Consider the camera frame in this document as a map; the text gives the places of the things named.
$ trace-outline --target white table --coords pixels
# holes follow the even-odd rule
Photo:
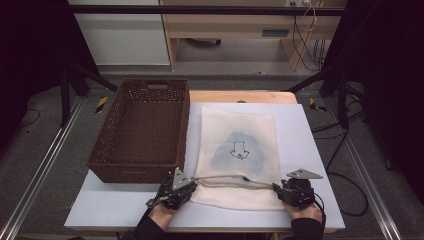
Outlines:
[[[334,193],[325,173],[303,108],[279,103],[191,103],[184,173],[194,176],[200,143],[203,106],[243,113],[274,115],[280,172],[303,168],[324,179],[311,180],[325,203],[326,232],[345,228]],[[145,203],[156,194],[158,184],[104,184],[91,171],[65,223],[74,230],[123,231],[137,225]],[[279,232],[291,228],[285,211],[236,211],[193,202],[186,203],[172,220],[169,232]]]

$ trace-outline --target wicker basket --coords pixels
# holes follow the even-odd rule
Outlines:
[[[124,79],[88,167],[105,183],[160,183],[183,169],[187,80]]]

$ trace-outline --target metal rod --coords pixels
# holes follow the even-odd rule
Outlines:
[[[118,86],[116,86],[115,84],[112,84],[110,82],[108,82],[107,80],[103,79],[102,77],[100,77],[99,75],[83,68],[82,66],[79,65],[73,65],[72,66],[74,70],[76,70],[79,73],[84,74],[87,77],[90,77],[91,79],[93,79],[94,81],[96,81],[97,83],[107,87],[109,90],[113,91],[113,92],[117,92],[118,91]]]
[[[90,14],[205,14],[205,15],[285,15],[343,16],[360,10],[345,8],[247,7],[247,6],[151,6],[151,5],[46,5],[46,9]]]

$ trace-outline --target white cabinet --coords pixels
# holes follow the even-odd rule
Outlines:
[[[157,0],[69,0],[74,5],[159,5]],[[160,14],[75,14],[97,65],[169,65]]]

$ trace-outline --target white cloth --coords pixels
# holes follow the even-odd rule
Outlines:
[[[281,181],[270,115],[203,107],[196,203],[237,210],[283,209],[272,190]]]

